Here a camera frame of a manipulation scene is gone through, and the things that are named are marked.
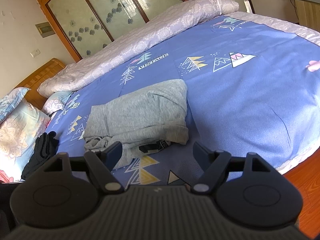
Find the gray sweater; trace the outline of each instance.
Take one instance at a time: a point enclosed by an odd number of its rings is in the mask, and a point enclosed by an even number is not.
[[[171,142],[185,145],[188,141],[186,114],[187,86],[183,80],[151,85],[105,105],[92,106],[83,135],[84,147],[103,151],[120,141],[122,157],[115,169],[121,168],[135,158],[158,152]]]

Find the sliding glass door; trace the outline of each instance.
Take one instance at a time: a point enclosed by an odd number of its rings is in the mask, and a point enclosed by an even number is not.
[[[50,0],[46,5],[82,58],[182,0]]]

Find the wooden headboard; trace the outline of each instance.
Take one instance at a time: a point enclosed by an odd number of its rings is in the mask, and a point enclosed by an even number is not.
[[[16,88],[30,88],[30,90],[24,98],[30,104],[41,110],[47,99],[38,93],[38,87],[41,85],[42,82],[44,82],[48,78],[54,77],[65,67],[66,65],[64,65],[60,60],[53,58],[49,62],[44,64],[42,67],[34,71],[30,76],[25,78],[19,85],[16,86]]]

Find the blue bed sheet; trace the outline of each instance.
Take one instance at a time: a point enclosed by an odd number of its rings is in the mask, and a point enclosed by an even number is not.
[[[112,173],[129,184],[193,184],[203,171],[192,145],[233,156],[257,152],[274,167],[301,154],[319,139],[320,47],[265,25],[220,16],[199,24],[75,92],[47,128],[60,140],[59,152],[82,156],[82,134],[92,105],[169,79],[188,87],[186,146],[134,160]]]

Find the light switch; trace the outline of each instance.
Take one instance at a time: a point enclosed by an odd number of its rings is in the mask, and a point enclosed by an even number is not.
[[[34,50],[33,52],[30,53],[32,57],[36,57],[40,54],[39,49]]]

